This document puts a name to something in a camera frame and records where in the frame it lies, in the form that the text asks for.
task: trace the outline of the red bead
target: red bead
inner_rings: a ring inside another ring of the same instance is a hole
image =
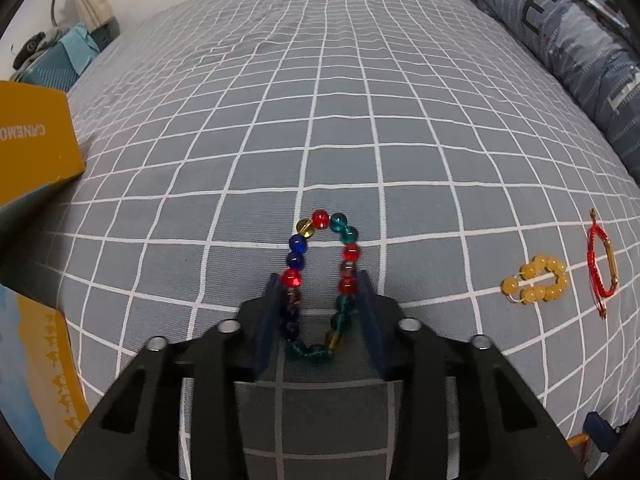
[[[344,276],[338,285],[340,294],[355,294],[358,291],[358,282],[352,276]]]
[[[296,269],[285,270],[280,279],[284,286],[300,286],[302,284],[302,277]]]
[[[311,220],[317,229],[326,229],[329,225],[329,213],[324,209],[314,211]]]
[[[360,248],[357,244],[346,244],[342,251],[345,260],[353,260],[356,262],[360,257]]]

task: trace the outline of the metal screw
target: metal screw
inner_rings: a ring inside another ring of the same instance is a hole
[[[152,337],[149,341],[146,342],[146,348],[148,350],[152,350],[153,352],[162,350],[165,346],[166,339],[160,336]]]
[[[231,334],[240,330],[240,323],[235,319],[225,319],[218,325],[218,330],[223,334]]]
[[[483,334],[473,336],[471,338],[471,344],[478,350],[487,350],[492,346],[491,340]]]
[[[398,326],[405,332],[418,332],[422,328],[422,323],[415,317],[403,317],[398,321]]]

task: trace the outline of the grid pattern fabric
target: grid pattern fabric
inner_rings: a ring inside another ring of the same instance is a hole
[[[639,189],[468,1],[191,0],[116,40],[69,98],[86,173],[2,276],[64,312],[91,407],[150,336],[198,336],[259,296],[296,221],[325,208],[359,228],[380,294],[441,334],[491,336],[566,436],[588,411],[620,424],[636,410]],[[606,322],[586,267],[593,206],[620,270]],[[333,311],[331,235],[308,251],[308,340]],[[537,253],[567,261],[572,288],[509,303],[500,280]],[[277,344],[260,380],[238,385],[252,480],[388,476],[401,384],[376,379],[358,332],[322,367]]]

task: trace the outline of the yellow bead bracelet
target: yellow bead bracelet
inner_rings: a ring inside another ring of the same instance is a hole
[[[561,298],[564,292],[569,289],[569,278],[564,273],[566,264],[558,260],[555,256],[544,256],[537,254],[533,260],[520,267],[520,272],[514,276],[504,278],[500,284],[500,290],[513,303],[531,304],[535,301],[553,301]],[[552,272],[556,277],[553,285],[543,285],[536,283],[531,286],[520,288],[518,279],[532,280],[545,271]],[[513,294],[519,292],[520,299],[516,300]]]

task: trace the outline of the green bead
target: green bead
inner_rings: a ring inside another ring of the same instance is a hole
[[[287,341],[287,353],[292,359],[300,359],[308,355],[309,348],[300,339]]]
[[[327,361],[330,355],[329,351],[323,344],[316,343],[309,347],[306,357],[308,357],[313,362],[321,363]]]
[[[336,312],[331,317],[330,325],[337,332],[348,332],[351,328],[351,316],[346,312]]]
[[[347,217],[344,213],[334,213],[329,218],[329,229],[334,233],[341,233],[347,227]]]
[[[356,302],[353,296],[350,294],[341,294],[335,298],[335,309],[338,312],[345,312],[349,314],[356,306]]]
[[[351,225],[347,225],[340,233],[340,240],[342,240],[343,244],[356,243],[358,241],[358,230]]]

